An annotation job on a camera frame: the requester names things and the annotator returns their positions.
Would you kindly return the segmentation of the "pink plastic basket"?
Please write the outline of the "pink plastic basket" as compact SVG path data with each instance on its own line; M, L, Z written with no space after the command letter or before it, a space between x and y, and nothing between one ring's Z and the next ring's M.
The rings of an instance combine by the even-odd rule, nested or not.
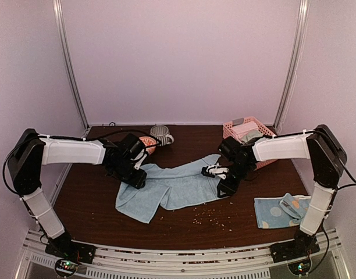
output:
M223 140L218 147L220 153L232 162L229 170L234 174L246 173L267 166L274 159L257 162L252 145L259 139L267 139L276 134L254 117L228 122L223 125Z

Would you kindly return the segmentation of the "light blue towel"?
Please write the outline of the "light blue towel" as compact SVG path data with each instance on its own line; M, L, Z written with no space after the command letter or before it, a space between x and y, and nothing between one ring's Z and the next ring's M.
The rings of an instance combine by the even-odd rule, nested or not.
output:
M203 167L218 163L219 154L207 155L193 162L161 168L157 164L145 164L145 187L136 189L124 182L120 184L115 208L118 212L148 224L159 207L178 210L218 200L217 185L220 177L202 175Z

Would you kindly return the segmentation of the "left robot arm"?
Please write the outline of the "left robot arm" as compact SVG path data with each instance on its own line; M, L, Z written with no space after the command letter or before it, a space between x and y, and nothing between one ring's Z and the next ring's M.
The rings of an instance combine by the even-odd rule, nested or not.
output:
M6 157L3 172L10 174L12 192L19 196L33 219L43 229L53 249L63 258L76 251L70 233L54 211L42 189L42 168L49 164L101 165L107 174L134 188L145 186L141 169L147 147L134 134L112 142L106 138L76 138L39 134L26 129Z

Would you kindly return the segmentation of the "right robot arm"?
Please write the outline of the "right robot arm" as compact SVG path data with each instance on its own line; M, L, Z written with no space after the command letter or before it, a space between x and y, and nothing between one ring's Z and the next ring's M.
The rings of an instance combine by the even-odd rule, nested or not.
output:
M219 152L231 163L218 186L219 197L233 195L247 173L258 162L279 159L308 159L314 174L314 190L306 215L294 239L274 244L276 256L305 256L314 250L315 235L333 206L339 181L347 173L347 154L331 129L320 124L313 130L285 135L263 135L242 144L233 137L222 140Z

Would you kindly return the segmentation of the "pink folded towel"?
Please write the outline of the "pink folded towel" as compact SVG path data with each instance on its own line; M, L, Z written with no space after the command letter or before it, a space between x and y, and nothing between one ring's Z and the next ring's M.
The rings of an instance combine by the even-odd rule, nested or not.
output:
M240 136L240 135L245 135L245 134L249 133L252 130L258 130L258 125L256 124L256 122L250 121L250 122L247 122L247 123L243 123L243 124L239 124L239 125L233 126L231 128L231 130L235 135Z

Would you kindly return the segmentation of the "grey green rolled towel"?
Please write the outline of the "grey green rolled towel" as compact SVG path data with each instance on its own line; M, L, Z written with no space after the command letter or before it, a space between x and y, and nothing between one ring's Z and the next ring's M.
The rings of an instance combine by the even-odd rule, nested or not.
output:
M260 137L263 137L263 136L264 136L264 134L261 133L260 131L252 130L249 133L247 133L246 135L242 136L240 138L240 142L242 144L246 144L246 143L250 142L253 139L260 138Z

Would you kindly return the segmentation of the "red patterned bowl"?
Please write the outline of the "red patterned bowl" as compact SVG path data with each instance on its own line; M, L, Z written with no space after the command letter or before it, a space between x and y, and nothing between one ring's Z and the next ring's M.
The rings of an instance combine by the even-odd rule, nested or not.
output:
M148 152L149 155L152 155L155 151L157 141L153 139L152 137L149 136L142 136L139 137L139 139L143 142L143 144L146 147L146 151Z

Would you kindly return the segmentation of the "striped ceramic mug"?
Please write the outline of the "striped ceramic mug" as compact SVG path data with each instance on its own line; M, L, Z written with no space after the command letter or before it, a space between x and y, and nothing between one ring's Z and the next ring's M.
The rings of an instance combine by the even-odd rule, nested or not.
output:
M150 134L160 141L160 146L167 146L174 143L175 139L170 134L167 126L155 125L150 129Z

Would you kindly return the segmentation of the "blue patterned towel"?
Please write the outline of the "blue patterned towel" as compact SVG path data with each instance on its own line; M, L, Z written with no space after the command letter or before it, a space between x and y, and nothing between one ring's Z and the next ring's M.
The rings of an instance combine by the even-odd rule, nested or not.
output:
M311 196L286 193L279 198L255 198L254 209L260 229L298 226L305 217Z

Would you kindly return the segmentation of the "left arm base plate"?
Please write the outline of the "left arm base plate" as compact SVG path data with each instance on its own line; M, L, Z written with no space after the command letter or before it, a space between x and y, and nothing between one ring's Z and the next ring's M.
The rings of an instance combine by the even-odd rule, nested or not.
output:
M96 247L90 244L74 242L68 239L49 239L45 253L54 255L75 263L91 264L96 252Z

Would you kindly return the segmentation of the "front aluminium rail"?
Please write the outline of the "front aluminium rail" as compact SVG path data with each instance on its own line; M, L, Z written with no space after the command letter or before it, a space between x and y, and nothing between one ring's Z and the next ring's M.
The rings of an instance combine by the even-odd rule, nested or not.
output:
M13 278L60 278L57 259L45 253L42 233L29 230ZM276 263L269 244L202 250L148 250L100 244L92 263L81 263L69 278L352 278L347 269L340 238L328 230L329 250L323 262L308 277L298 277L292 267L303 257Z

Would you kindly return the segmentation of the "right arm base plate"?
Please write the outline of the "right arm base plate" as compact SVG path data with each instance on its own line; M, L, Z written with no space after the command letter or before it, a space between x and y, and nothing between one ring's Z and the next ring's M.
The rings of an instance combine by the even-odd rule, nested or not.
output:
M278 242L272 244L269 249L274 263L294 260L301 257L305 258L320 251L319 244L316 241L305 246L296 240Z

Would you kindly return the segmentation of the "right aluminium frame post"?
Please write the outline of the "right aluminium frame post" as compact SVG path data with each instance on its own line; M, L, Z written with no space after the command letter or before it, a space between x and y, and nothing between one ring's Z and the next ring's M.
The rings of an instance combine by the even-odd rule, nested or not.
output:
M279 102L279 107L273 124L274 128L277 131L282 130L282 125L286 119L286 115L292 99L294 85L297 78L297 68L304 48L305 33L308 23L309 5L310 1L308 0L300 1L290 62L283 86L282 96Z

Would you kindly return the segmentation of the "aluminium frame post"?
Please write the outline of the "aluminium frame post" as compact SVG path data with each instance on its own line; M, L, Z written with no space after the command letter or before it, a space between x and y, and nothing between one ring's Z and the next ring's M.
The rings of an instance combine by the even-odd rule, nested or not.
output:
M282 130L282 125L286 119L286 115L292 99L294 85L297 78L297 68L304 48L305 33L308 23L309 5L310 1L308 0L300 1L290 62L283 86L282 96L279 102L279 107L273 124L274 128L277 131Z
M70 90L73 95L75 107L77 109L77 112L81 120L81 125L83 126L83 129L87 130L90 126L86 117L83 103L81 101L79 88L74 73L73 63L70 55L70 48L69 48L67 34L66 34L65 20L64 20L63 9L62 9L62 1L53 0L52 2L54 8L55 21L59 34L59 40L62 47L66 74L69 80Z

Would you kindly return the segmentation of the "left aluminium frame post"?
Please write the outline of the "left aluminium frame post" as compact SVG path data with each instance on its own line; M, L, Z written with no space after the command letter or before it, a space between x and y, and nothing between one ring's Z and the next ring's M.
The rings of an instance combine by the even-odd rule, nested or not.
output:
M62 47L66 74L69 80L70 90L73 95L75 107L77 109L77 112L81 120L81 125L83 126L83 129L87 130L90 126L86 117L83 103L81 101L79 88L74 73L73 63L70 55L70 48L69 48L67 34L66 34L65 20L64 20L63 9L62 9L62 1L53 0L52 2L54 8L55 21L59 34L59 40Z

